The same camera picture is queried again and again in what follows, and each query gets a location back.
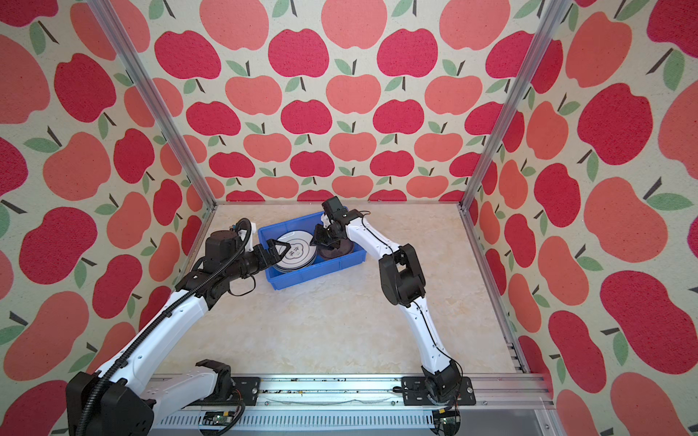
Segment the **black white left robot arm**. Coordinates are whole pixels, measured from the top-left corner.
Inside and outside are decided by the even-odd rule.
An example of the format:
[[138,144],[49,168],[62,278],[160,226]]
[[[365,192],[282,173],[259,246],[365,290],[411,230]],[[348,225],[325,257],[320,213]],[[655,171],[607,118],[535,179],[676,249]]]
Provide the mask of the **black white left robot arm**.
[[147,385],[185,333],[229,292],[230,283],[277,265],[290,243],[274,239],[249,245],[247,218],[205,241],[199,258],[174,288],[165,307],[112,359],[67,385],[68,431],[72,435],[146,435],[153,424],[197,401],[245,405],[229,365],[203,360],[196,368],[151,392]]

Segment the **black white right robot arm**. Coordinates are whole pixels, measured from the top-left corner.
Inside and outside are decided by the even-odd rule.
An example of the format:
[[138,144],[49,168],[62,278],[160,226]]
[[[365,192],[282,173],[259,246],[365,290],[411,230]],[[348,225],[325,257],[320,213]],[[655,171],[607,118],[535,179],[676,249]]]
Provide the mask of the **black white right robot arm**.
[[381,290],[405,315],[416,339],[428,398],[437,405],[456,405],[462,367],[446,351],[434,325],[416,249],[390,240],[367,221],[366,213],[348,209],[336,196],[324,201],[322,207],[322,223],[314,229],[313,244],[333,248],[349,241],[378,261]]

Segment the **clear glass plate small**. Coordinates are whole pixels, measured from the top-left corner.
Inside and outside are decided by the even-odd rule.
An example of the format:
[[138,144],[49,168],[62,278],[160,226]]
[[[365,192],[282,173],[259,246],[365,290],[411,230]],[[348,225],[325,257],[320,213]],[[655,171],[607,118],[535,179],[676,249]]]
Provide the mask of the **clear glass plate small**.
[[354,251],[354,243],[351,241],[341,241],[338,246],[323,246],[317,247],[318,254],[325,260],[333,260],[343,257]]

